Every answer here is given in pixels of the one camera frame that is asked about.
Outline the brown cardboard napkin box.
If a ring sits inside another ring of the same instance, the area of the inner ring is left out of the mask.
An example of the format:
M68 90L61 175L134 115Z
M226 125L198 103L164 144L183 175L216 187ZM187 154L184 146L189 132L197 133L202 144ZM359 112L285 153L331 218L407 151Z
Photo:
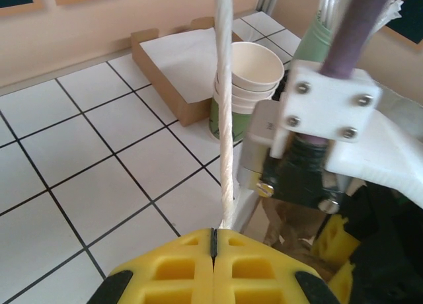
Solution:
M176 28L174 34L188 32L197 29L215 29L215 21L212 17L194 19L188 26ZM144 73L164 103L183 126L189 126L210 115L212 97L200 102L188 104L178 91L171 85L159 68L151 61L150 57L140 47L140 43L154 40L160 37L157 28L137 31L131 34L132 58Z

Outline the white paper napkins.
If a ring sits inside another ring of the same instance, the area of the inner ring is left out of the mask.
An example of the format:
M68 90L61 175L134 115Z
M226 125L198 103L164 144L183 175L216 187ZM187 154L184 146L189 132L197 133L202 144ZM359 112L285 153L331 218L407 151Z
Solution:
M186 103L212 97L217 71L213 27L171 34L139 45Z

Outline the green paper cup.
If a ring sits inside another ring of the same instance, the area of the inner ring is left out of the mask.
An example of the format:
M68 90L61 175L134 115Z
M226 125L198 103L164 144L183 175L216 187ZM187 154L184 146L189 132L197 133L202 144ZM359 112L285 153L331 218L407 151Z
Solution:
M268 91L256 92L242 89L236 85L232 85L231 98L233 104L247 107L248 104L256 104L260 100L271 99L272 95L275 92L275 87Z
M264 85L264 86L254 86L251 84L246 84L243 86L232 84L232 94L241 96L245 95L247 92L257 93L257 94L264 94L269 93L270 91L275 91L278 88L279 83L273 85Z
M211 103L208 126L211 134L219 139L219 93L217 89L214 89ZM232 138L234 143L244 138L244 134L250 122L250 117L257 103L258 100L243 99L235 95L232 96Z

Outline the mint green straw holder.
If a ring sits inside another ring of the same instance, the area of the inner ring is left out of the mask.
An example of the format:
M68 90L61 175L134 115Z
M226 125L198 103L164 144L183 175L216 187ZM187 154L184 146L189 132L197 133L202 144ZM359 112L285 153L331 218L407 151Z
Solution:
M332 42L332 33L319 20L312 20L305 35L302 37L293 60L306 60L322 63L327 57Z

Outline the white wrapped straw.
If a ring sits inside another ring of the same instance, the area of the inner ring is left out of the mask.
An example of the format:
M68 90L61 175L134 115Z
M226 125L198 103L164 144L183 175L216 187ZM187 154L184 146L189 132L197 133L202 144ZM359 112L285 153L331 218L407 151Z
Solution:
M338 0L319 0L317 18L327 29L332 28L337 2Z
M401 18L401 7L403 5L403 0L387 0L384 5L382 12L379 14L376 23L371 30L370 35L375 34L378 30L383 28L391 20Z

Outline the stack of white paper cups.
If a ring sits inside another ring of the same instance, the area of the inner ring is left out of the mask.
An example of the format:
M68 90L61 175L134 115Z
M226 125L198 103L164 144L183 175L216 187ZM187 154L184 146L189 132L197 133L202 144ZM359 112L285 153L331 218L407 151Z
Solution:
M240 86L270 86L284 76L282 61L265 46L253 42L234 42L231 49L232 83Z

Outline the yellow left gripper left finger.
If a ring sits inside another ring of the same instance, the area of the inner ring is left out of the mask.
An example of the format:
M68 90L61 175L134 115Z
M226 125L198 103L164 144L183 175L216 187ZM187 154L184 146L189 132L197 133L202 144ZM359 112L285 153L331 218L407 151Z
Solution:
M214 230L181 236L117 266L87 304L212 304Z

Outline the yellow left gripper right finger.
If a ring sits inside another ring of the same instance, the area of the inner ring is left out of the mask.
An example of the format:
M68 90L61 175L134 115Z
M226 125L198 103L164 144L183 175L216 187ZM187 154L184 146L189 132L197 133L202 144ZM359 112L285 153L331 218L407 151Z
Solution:
M214 239L213 304L340 304L314 268L235 231Z

